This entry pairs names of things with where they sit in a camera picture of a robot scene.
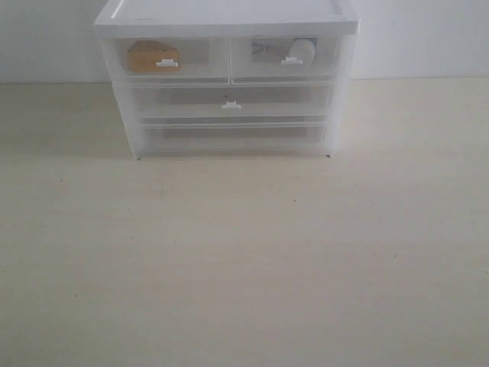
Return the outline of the middle wide clear drawer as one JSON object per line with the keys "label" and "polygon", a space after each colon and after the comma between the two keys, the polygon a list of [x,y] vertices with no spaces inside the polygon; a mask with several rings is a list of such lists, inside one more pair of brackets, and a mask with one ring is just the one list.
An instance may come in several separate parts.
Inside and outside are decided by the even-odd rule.
{"label": "middle wide clear drawer", "polygon": [[230,86],[136,88],[138,114],[145,118],[322,115],[331,86]]}

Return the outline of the wide clear drawer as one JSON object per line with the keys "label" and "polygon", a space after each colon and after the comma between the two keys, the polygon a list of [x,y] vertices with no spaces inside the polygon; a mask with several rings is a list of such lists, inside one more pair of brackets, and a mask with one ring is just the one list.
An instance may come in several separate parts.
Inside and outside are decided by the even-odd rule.
{"label": "wide clear drawer", "polygon": [[136,88],[138,114],[145,118],[322,115],[331,86],[230,86]]}
{"label": "wide clear drawer", "polygon": [[324,115],[145,118],[128,129],[137,156],[309,151],[322,147],[326,131]]}

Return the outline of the yellow wedge block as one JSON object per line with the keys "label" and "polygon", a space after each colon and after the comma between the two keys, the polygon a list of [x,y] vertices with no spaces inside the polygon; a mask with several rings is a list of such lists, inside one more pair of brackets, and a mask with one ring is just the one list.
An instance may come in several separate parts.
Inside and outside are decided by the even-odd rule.
{"label": "yellow wedge block", "polygon": [[175,47],[159,41],[136,41],[127,52],[127,63],[132,73],[176,72],[180,55]]}

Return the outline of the white pill bottle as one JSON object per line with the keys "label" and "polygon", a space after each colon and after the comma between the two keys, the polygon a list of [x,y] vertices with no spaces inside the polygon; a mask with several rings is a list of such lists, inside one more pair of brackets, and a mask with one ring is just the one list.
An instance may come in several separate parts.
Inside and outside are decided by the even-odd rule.
{"label": "white pill bottle", "polygon": [[316,55],[316,40],[300,38],[296,39],[290,46],[289,58],[301,61],[302,66],[311,66]]}

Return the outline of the white plastic drawer cabinet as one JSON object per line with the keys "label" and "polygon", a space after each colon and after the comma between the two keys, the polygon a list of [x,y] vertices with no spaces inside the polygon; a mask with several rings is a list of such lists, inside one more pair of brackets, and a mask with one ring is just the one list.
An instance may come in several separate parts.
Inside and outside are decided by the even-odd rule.
{"label": "white plastic drawer cabinet", "polygon": [[[327,131],[321,148],[309,151],[206,152],[169,154],[315,154],[331,157],[345,101],[345,90],[360,28],[360,18],[349,1],[110,1],[94,23],[111,78],[131,153],[137,159],[130,127],[145,117],[138,114],[136,88],[212,88],[244,86],[331,86]],[[232,38],[339,37],[335,75],[323,83],[233,83],[230,74]],[[167,79],[129,76],[120,67],[115,42],[119,39],[225,38],[228,40],[228,78]]]}

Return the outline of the bottom wide clear drawer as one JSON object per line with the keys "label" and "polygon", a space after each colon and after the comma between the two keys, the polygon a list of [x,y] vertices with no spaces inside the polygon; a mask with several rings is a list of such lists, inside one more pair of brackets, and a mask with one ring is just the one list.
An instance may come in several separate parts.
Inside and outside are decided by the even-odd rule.
{"label": "bottom wide clear drawer", "polygon": [[326,131],[324,115],[145,118],[128,129],[137,156],[309,151],[322,147]]}

